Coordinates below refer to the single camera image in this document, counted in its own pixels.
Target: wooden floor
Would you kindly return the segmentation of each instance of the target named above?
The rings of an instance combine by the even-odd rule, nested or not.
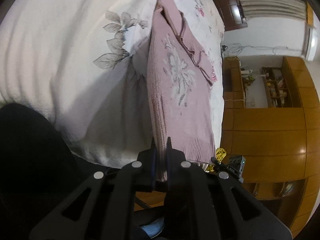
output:
[[[163,205],[165,193],[157,192],[157,191],[153,191],[151,193],[137,192],[136,197],[151,207],[157,207],[157,206]],[[141,209],[143,208],[138,206],[136,203],[134,204],[135,211],[141,210]]]

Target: bed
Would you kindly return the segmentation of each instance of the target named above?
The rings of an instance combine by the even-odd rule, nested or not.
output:
[[[92,163],[132,162],[152,140],[146,71],[156,1],[16,0],[0,25],[0,105],[35,109]],[[209,100],[217,148],[223,21],[212,0],[174,1],[215,69]]]

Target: gray leaf print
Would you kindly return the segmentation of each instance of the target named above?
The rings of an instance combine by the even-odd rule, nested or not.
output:
[[[129,26],[130,26],[130,19],[131,19],[131,16],[130,16],[130,14],[128,14],[127,12],[123,12],[123,13],[121,14],[120,20],[123,22],[123,24],[124,24],[126,27],[129,27]]]
[[[178,79],[178,95],[180,94],[181,92],[181,80]]]
[[[142,29],[144,29],[144,28],[148,27],[148,22],[147,21],[141,21],[141,22],[139,22],[139,25],[141,26]]]
[[[131,26],[135,26],[137,24],[138,20],[137,19],[131,19],[130,20],[130,24],[128,27],[131,27]]]
[[[124,45],[123,41],[121,39],[111,39],[107,41],[109,49],[115,53],[115,54],[122,54],[124,49],[122,49],[122,46]]]
[[[184,99],[184,97],[185,97],[185,94],[182,94],[182,96],[181,96],[181,97],[180,97],[180,99],[179,99],[178,106],[180,106],[180,105],[181,105],[181,102],[182,102],[182,100]]]
[[[99,68],[108,69],[114,68],[121,59],[123,59],[123,55],[107,53],[97,58],[93,63]]]
[[[106,11],[105,18],[107,20],[110,20],[110,21],[113,21],[113,22],[116,22],[116,23],[120,24],[120,17],[119,17],[119,15],[117,15],[114,12]]]
[[[120,24],[116,24],[116,23],[109,23],[108,25],[103,27],[107,32],[110,33],[116,33],[117,31],[119,31],[121,29],[121,25]]]
[[[124,40],[124,30],[120,30],[115,34],[115,39],[122,39]]]
[[[127,51],[124,49],[121,55],[122,55],[123,58],[125,58],[125,57],[128,57],[128,56],[130,55],[130,53],[127,52]]]

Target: knit sweater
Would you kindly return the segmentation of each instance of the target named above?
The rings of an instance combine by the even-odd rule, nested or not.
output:
[[[209,105],[213,67],[173,0],[158,0],[153,15],[147,87],[158,178],[166,180],[167,138],[192,162],[210,163],[214,138]]]

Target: curtain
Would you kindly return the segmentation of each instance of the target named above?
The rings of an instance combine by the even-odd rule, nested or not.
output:
[[[301,0],[240,0],[245,18],[289,17],[307,20],[307,7]]]

